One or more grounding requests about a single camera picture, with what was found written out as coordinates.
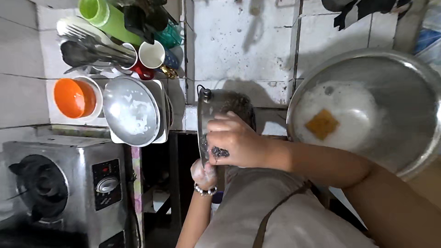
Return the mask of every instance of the orange bowl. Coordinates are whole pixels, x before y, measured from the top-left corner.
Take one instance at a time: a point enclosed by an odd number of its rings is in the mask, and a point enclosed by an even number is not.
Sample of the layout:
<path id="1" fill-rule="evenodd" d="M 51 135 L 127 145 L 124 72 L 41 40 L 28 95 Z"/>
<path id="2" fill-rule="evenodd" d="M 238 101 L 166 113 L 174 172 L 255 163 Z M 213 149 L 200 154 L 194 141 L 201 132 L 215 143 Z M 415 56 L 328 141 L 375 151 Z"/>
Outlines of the orange bowl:
<path id="1" fill-rule="evenodd" d="M 59 79 L 55 83 L 54 98 L 60 112 L 72 119 L 90 115 L 97 102 L 93 88 L 75 79 Z"/>

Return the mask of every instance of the bracelet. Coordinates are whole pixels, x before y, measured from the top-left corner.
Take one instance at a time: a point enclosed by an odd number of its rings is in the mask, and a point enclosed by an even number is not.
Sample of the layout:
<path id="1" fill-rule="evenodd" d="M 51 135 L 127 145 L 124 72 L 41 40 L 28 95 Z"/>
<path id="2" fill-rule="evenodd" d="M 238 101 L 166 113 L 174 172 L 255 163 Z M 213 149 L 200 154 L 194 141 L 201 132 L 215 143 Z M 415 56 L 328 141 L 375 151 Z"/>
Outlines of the bracelet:
<path id="1" fill-rule="evenodd" d="M 209 190 L 203 190 L 203 189 L 199 188 L 199 185 L 195 182 L 194 183 L 194 191 L 201 193 L 202 196 L 214 195 L 217 193 L 217 186 L 214 186 L 214 188 L 209 189 Z"/>

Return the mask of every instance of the stove knob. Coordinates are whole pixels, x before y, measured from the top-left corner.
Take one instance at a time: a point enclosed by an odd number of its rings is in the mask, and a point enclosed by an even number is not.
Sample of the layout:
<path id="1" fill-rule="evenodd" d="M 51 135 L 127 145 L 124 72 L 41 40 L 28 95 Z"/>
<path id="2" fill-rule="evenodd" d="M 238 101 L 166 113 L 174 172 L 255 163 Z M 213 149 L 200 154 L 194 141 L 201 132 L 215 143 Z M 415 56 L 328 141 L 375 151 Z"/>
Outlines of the stove knob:
<path id="1" fill-rule="evenodd" d="M 109 193 L 114 190 L 120 182 L 116 177 L 106 177 L 102 179 L 97 185 L 97 192 L 99 193 Z"/>

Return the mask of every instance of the red mug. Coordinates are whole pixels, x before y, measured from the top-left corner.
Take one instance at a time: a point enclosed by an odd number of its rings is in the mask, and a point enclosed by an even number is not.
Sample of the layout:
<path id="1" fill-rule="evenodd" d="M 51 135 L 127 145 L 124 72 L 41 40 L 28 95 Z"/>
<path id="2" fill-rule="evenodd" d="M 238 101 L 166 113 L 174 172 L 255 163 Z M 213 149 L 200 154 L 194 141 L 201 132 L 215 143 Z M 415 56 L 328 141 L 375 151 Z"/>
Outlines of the red mug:
<path id="1" fill-rule="evenodd" d="M 145 67 L 138 58 L 138 52 L 135 47 L 130 43 L 123 43 L 123 47 L 135 51 L 136 59 L 135 63 L 133 63 L 130 67 L 121 67 L 124 70 L 134 71 L 139 75 L 141 80 L 152 80 L 155 77 L 155 71 L 153 69 Z"/>

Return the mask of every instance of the gas stove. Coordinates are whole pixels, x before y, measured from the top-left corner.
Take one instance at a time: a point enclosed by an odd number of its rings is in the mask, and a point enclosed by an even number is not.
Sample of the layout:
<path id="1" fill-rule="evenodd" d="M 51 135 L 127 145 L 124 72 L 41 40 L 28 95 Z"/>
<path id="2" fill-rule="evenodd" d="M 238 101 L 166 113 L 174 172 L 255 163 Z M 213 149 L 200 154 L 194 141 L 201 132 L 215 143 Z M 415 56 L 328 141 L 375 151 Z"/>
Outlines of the gas stove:
<path id="1" fill-rule="evenodd" d="M 123 148 L 106 139 L 45 136 L 3 144 L 16 175 L 16 215 L 87 236 L 90 248 L 124 248 L 127 194 Z"/>

